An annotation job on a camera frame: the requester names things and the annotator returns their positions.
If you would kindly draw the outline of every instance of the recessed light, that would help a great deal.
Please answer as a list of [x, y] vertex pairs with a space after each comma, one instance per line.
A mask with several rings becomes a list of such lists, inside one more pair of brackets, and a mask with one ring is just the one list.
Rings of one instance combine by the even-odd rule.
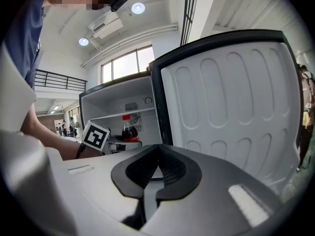
[[87, 38], [83, 37], [79, 39], [79, 44], [82, 46], [87, 46], [89, 44], [89, 41]]
[[146, 7], [144, 6], [144, 4], [140, 2], [135, 3], [131, 8], [134, 14], [141, 14], [144, 12], [145, 9]]

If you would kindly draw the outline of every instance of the small white rectangle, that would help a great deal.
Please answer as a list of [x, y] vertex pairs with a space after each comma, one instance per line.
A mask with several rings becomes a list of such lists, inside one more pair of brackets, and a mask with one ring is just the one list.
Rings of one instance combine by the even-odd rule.
[[90, 170], [93, 170], [94, 168], [91, 165], [86, 165], [86, 166], [82, 166], [79, 168], [75, 168], [75, 169], [69, 169], [69, 173], [70, 175], [74, 175], [74, 174], [79, 174], [79, 173], [84, 173]]
[[228, 192], [251, 227], [256, 227], [269, 218], [268, 213], [240, 185], [233, 185]]

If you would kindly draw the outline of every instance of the black metal railing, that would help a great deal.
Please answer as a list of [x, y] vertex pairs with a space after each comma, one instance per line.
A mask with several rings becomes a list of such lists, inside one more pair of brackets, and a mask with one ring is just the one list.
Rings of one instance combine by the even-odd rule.
[[188, 43], [192, 21], [195, 14], [197, 0], [185, 0], [184, 22], [181, 38], [181, 46]]
[[35, 72], [36, 87], [85, 91], [86, 82], [85, 80], [38, 69]]

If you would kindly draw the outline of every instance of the white plastic cover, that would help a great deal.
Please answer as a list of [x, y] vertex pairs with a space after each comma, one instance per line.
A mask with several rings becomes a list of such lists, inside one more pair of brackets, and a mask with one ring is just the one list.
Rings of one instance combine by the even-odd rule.
[[35, 92], [19, 74], [4, 44], [0, 46], [0, 130], [20, 131], [36, 99]]
[[230, 45], [161, 70], [174, 146], [225, 159], [280, 192], [299, 162], [300, 89], [288, 47]]

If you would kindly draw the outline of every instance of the person in background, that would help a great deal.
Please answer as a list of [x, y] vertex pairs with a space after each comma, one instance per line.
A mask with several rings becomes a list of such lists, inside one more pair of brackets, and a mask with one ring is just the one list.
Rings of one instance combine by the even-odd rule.
[[315, 86], [313, 81], [303, 72], [300, 66], [300, 76], [303, 89], [303, 123], [301, 129], [300, 139], [300, 163], [296, 169], [299, 172], [303, 164], [305, 155], [309, 149], [310, 141], [314, 129], [314, 115], [315, 115]]
[[313, 76], [313, 73], [311, 73], [305, 65], [300, 65], [300, 64], [298, 65], [299, 65], [299, 68], [302, 70], [304, 77], [306, 77], [306, 79], [312, 80], [313, 83], [315, 84], [315, 78]]
[[63, 130], [63, 136], [67, 136], [67, 124], [65, 120], [63, 121], [63, 124], [62, 124], [62, 130]]
[[63, 135], [63, 130], [62, 130], [60, 122], [58, 123], [58, 131], [59, 131], [60, 136], [62, 136]]
[[[2, 42], [10, 59], [26, 83], [34, 89], [35, 72], [40, 58], [40, 33], [43, 27], [43, 7], [59, 6], [65, 9], [103, 8], [115, 0], [27, 0], [12, 22]], [[79, 144], [59, 137], [42, 125], [35, 113], [34, 104], [24, 119], [21, 131], [39, 139], [45, 147], [55, 148], [63, 160], [76, 158]], [[87, 148], [81, 158], [100, 156], [99, 151]]]
[[76, 138], [77, 130], [76, 130], [76, 126], [75, 126], [73, 117], [70, 118], [69, 130], [70, 130], [70, 133], [73, 133], [73, 138]]

